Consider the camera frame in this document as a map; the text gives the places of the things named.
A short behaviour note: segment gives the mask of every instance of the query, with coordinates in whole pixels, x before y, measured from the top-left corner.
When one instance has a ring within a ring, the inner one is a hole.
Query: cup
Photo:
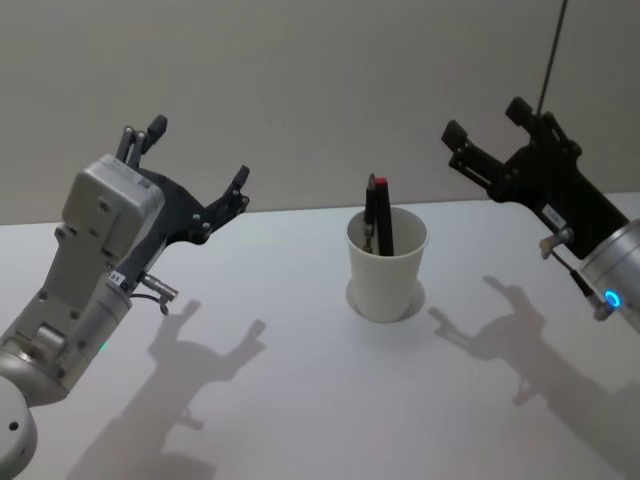
[[[364,245],[364,211],[356,214],[347,226],[347,243],[351,259],[351,288],[358,311],[373,322],[398,320],[411,304],[418,279],[422,252],[429,240],[427,227],[416,214],[391,207],[393,257],[362,250]]]

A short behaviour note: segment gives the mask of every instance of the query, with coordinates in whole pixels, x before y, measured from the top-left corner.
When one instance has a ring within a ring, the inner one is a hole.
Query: pen
[[[379,254],[383,257],[392,257],[391,204],[389,202],[389,183],[385,177],[376,178],[376,224]]]
[[[364,246],[362,249],[372,253],[373,228],[376,221],[376,177],[372,173],[367,183],[367,199],[364,205]]]

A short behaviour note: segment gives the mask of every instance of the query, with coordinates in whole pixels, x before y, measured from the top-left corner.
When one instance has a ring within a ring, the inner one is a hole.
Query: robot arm
[[[20,473],[35,452],[29,408],[66,398],[141,283],[159,294],[154,299],[167,312],[178,292],[148,273],[164,249],[178,241],[203,244],[246,210],[245,166],[208,206],[139,168],[166,124],[159,116],[146,132],[125,128],[115,157],[105,155],[77,175],[44,285],[0,338],[0,479]]]
[[[517,202],[553,233],[540,242],[543,258],[558,245],[583,260],[571,276],[594,304],[595,317],[619,310],[640,333],[640,220],[629,220],[579,171],[582,150],[551,113],[534,114],[521,98],[506,112],[530,135],[506,163],[468,138],[454,120],[442,141],[453,152],[449,166],[484,188],[496,202]]]

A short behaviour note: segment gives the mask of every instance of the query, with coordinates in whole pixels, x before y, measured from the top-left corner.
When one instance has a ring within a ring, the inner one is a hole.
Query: label
[[[122,285],[122,282],[124,282],[125,279],[126,279],[126,277],[124,275],[122,275],[121,273],[116,272],[115,270],[109,274],[109,280],[111,280],[117,286]]]
[[[548,203],[542,209],[542,214],[547,217],[551,223],[553,223],[556,227],[562,229],[567,224],[567,221],[560,216],[558,212],[556,212],[551,205]]]

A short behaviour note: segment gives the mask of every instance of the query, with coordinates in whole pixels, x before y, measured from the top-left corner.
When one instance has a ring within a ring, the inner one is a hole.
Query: white table
[[[612,198],[640,216],[640,194]],[[171,247],[154,275],[181,291],[178,315],[136,303],[70,397],[34,410],[20,478],[638,478],[640,336],[592,320],[524,208],[409,208],[430,229],[426,304],[392,325],[346,299],[357,209],[245,214]],[[4,328],[44,279],[53,226],[2,227],[0,247]],[[465,345],[434,334],[443,316]]]

